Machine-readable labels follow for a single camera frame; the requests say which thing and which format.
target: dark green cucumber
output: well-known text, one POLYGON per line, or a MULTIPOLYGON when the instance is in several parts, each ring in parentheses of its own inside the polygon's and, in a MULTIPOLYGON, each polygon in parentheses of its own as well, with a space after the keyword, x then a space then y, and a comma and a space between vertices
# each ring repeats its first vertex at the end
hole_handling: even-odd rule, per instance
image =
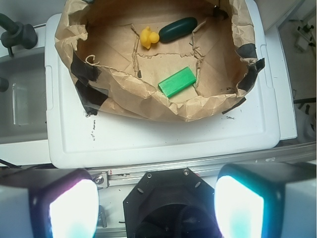
POLYGON ((197 20, 194 17, 186 17, 164 26, 159 31, 159 41, 167 43, 182 36, 186 36, 197 27, 197 20))

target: brown paper bag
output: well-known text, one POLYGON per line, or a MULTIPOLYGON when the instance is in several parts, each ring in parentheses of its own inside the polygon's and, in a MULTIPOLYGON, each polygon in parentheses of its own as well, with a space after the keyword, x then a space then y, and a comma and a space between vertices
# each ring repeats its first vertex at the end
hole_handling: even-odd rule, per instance
POLYGON ((245 0, 67 0, 56 49, 87 113, 193 121, 229 110, 252 89, 257 61, 245 0), (142 29, 195 17, 191 35, 149 50, 142 29), (190 67, 195 85, 168 99, 158 83, 190 67))

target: black tape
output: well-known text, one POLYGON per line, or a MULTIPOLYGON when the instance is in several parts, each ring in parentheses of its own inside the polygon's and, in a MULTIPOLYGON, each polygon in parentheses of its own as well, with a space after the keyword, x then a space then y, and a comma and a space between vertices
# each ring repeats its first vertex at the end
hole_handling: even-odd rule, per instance
POLYGON ((256 51, 256 45, 249 43, 245 44, 241 47, 239 47, 236 50, 236 53, 241 57, 241 58, 257 58, 257 51, 256 51))
POLYGON ((260 59, 255 64, 249 67, 249 72, 247 75, 242 79, 242 81, 238 84, 238 88, 249 91, 256 82, 258 73, 265 67, 265 60, 260 59))
POLYGON ((96 82, 100 74, 100 70, 96 66, 83 62, 75 52, 73 54, 73 62, 70 65, 70 71, 85 86, 88 86, 89 80, 96 82))
POLYGON ((80 80, 76 82, 75 88, 86 113, 97 115, 100 106, 108 98, 108 95, 90 85, 85 86, 80 80))
POLYGON ((237 104, 235 104, 232 108, 230 108, 230 109, 228 109, 228 110, 222 112, 222 114, 224 115, 224 114, 228 113, 229 111, 231 111, 232 109, 235 109, 236 107, 238 107, 238 106, 240 106, 241 104, 243 104, 246 100, 247 100, 246 98, 241 99, 240 102, 238 102, 237 104))
POLYGON ((84 2, 86 2, 88 4, 93 4, 95 2, 95 0, 82 0, 82 1, 84 1, 84 2))

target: faucet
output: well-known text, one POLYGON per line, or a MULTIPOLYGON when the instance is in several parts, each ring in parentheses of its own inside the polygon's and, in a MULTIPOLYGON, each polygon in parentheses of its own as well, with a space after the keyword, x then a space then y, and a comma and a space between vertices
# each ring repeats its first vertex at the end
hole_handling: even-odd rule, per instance
POLYGON ((21 45, 29 50, 35 47, 38 41, 32 25, 14 22, 2 13, 0 13, 0 26, 6 30, 1 35, 1 42, 4 47, 8 48, 10 57, 13 57, 12 46, 21 45))

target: yellow rubber duck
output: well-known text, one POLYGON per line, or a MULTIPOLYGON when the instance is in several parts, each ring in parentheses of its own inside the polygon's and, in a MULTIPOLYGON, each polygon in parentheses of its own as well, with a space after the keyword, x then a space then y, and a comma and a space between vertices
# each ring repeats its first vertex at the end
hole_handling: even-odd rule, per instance
POLYGON ((141 32, 140 42, 142 46, 149 49, 151 47, 151 43, 155 44, 159 42, 159 35, 158 33, 151 31, 150 27, 147 26, 141 32))

